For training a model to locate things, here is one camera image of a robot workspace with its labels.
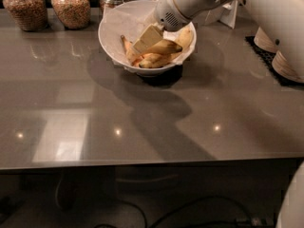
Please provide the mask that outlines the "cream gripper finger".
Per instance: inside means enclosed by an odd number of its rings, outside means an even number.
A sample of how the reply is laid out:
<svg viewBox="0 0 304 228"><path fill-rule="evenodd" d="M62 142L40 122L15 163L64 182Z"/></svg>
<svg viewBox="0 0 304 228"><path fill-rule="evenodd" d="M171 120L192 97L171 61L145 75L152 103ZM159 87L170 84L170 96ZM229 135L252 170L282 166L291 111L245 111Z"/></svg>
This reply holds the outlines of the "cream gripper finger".
<svg viewBox="0 0 304 228"><path fill-rule="evenodd" d="M133 43L133 48L137 53L143 53L148 48L157 44L163 36L163 30L157 25L149 25Z"/></svg>

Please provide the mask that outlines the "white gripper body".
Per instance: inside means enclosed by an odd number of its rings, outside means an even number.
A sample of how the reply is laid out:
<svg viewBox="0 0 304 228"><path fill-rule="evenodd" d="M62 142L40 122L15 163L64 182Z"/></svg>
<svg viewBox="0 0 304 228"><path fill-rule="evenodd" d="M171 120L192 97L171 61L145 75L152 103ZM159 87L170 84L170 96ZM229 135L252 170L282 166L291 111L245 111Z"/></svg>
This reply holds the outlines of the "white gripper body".
<svg viewBox="0 0 304 228"><path fill-rule="evenodd" d="M178 31L192 21L189 14L190 6L191 0L159 0L146 18L146 22L157 23L166 31Z"/></svg>

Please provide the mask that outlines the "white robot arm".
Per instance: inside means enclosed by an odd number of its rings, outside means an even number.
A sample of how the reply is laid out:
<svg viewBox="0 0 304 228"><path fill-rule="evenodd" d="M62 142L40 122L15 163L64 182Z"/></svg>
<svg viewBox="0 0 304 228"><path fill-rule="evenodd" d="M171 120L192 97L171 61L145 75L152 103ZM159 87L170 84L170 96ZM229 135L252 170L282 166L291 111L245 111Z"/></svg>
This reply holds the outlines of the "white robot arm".
<svg viewBox="0 0 304 228"><path fill-rule="evenodd" d="M198 14L230 0L160 0L146 22L177 31ZM304 0L237 0L276 44L299 79L304 77Z"/></svg>

